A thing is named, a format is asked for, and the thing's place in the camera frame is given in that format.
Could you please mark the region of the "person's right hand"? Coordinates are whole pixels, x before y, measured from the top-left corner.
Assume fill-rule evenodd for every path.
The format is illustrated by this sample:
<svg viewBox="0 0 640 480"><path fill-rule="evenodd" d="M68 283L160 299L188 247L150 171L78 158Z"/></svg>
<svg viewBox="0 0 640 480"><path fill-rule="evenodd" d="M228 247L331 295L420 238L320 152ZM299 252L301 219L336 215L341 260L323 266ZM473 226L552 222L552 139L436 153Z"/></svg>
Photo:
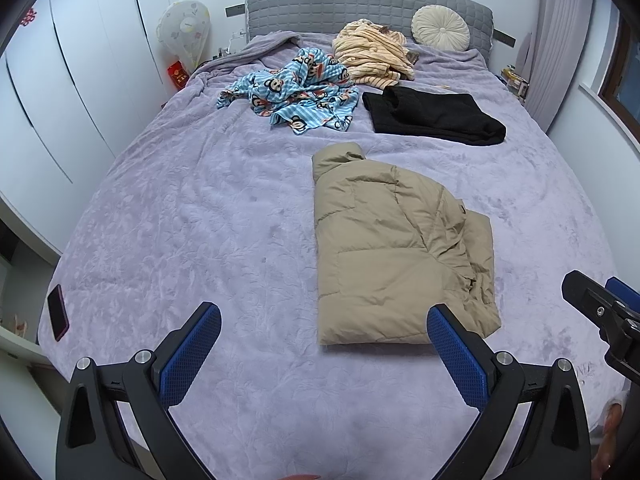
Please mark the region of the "person's right hand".
<svg viewBox="0 0 640 480"><path fill-rule="evenodd" d="M622 416L622 406L619 403L611 404L604 419L602 440L591 461L592 480L601 480L613 463L616 453L616 432Z"/></svg>

